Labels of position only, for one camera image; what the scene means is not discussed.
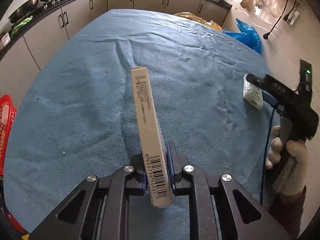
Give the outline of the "right gloved hand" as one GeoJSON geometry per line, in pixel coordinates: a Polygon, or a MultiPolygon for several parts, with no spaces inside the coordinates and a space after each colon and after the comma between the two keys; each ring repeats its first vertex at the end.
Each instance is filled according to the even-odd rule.
{"type": "MultiPolygon", "coordinates": [[[[274,165],[281,160],[281,152],[283,151],[283,143],[280,139],[280,126],[273,126],[271,133],[274,139],[271,142],[271,147],[268,150],[265,167],[270,170],[274,165]]],[[[286,143],[285,149],[296,160],[296,165],[291,172],[289,178],[285,181],[280,189],[280,194],[285,197],[293,197],[301,195],[305,187],[305,178],[308,168],[308,150],[302,140],[289,140],[286,143]]]]}

